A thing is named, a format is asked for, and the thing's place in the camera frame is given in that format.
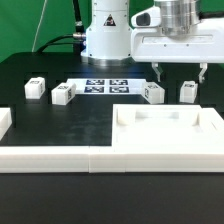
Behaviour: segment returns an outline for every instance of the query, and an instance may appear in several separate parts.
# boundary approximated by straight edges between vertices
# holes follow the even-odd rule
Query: warning sticker
[[[108,16],[106,22],[104,23],[104,26],[116,26],[111,14]]]

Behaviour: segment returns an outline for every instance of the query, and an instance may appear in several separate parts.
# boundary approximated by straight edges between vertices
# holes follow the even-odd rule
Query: white block
[[[186,81],[180,90],[180,102],[194,103],[197,96],[198,84],[194,81]]]
[[[51,91],[52,104],[67,105],[75,97],[74,83],[61,83]]]
[[[0,108],[0,141],[12,124],[10,108]]]
[[[142,96],[150,104],[164,103],[165,90],[155,82],[145,82],[142,84]]]
[[[45,91],[45,79],[32,78],[25,85],[26,99],[40,99]]]

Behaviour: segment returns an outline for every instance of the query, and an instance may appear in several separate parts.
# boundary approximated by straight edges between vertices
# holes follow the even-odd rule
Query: white platform
[[[135,116],[120,123],[119,110]],[[1,147],[0,172],[224,172],[224,121],[200,106],[114,105],[112,147]]]
[[[145,79],[68,79],[76,84],[76,94],[138,95]]]

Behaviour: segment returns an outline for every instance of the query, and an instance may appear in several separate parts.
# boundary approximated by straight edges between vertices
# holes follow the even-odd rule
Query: small white block
[[[180,90],[180,102],[194,103],[197,96],[198,84],[194,81],[186,81]]]
[[[165,90],[155,82],[144,82],[142,84],[142,96],[150,104],[164,103]]]
[[[10,108],[0,108],[0,141],[12,124]]]
[[[75,97],[75,83],[61,83],[51,91],[52,104],[67,105]]]
[[[40,99],[45,91],[45,79],[32,78],[25,85],[26,99]]]
[[[117,121],[120,125],[131,125],[135,123],[136,110],[119,108],[117,114]]]

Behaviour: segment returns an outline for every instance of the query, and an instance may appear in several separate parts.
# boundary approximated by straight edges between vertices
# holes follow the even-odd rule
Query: metal bracket
[[[204,74],[208,69],[208,63],[200,63],[200,68],[202,69],[199,74],[199,83],[203,83],[205,81]]]
[[[152,68],[155,71],[155,73],[157,74],[158,82],[160,82],[161,81],[160,76],[163,73],[163,69],[157,62],[152,62]]]

